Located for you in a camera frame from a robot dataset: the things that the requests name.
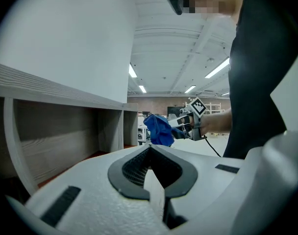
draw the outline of textured white surface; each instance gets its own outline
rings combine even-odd
[[[155,176],[153,170],[148,170],[146,174],[144,189],[150,192],[150,205],[157,217],[162,220],[165,202],[164,188]]]
[[[287,130],[298,131],[298,57],[285,77],[271,93]]]
[[[219,164],[241,168],[244,160],[204,156],[165,147],[165,150],[191,163],[198,179],[183,197],[171,199],[174,211],[188,220],[193,219],[211,205],[228,187],[237,174],[216,169]]]
[[[252,149],[225,191],[195,218],[173,230],[173,234],[196,234],[202,231],[207,235],[233,234],[233,226],[239,208],[250,191],[257,165],[260,161],[261,148]]]
[[[57,229],[72,235],[157,235],[167,232],[168,228],[148,201],[124,198],[108,181],[107,172],[113,161],[136,149],[133,147],[80,162],[36,192],[26,207],[40,216],[67,186],[76,186],[81,192]]]

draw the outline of ceiling light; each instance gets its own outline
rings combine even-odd
[[[129,72],[129,75],[130,75],[131,77],[133,77],[133,78],[137,77],[137,75],[136,75],[136,73],[135,73],[133,67],[131,66],[131,64],[129,64],[129,71],[128,71],[128,72]]]
[[[147,93],[143,85],[140,85],[139,88],[142,90],[143,93]]]
[[[223,61],[218,67],[216,67],[213,71],[211,71],[208,75],[205,76],[205,78],[210,78],[213,75],[217,74],[220,70],[225,68],[229,64],[229,57]]]
[[[185,93],[190,92],[194,87],[196,87],[196,85],[192,85],[187,91],[185,91]]]

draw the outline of floor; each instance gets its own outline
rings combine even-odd
[[[219,153],[222,156],[225,151],[229,135],[215,136],[207,134],[207,137],[209,143],[213,146],[213,148],[215,148],[217,153]],[[174,149],[188,151],[201,155],[217,156],[216,153],[212,150],[212,148],[208,145],[206,140],[192,141],[189,139],[179,139],[175,140],[171,147]]]

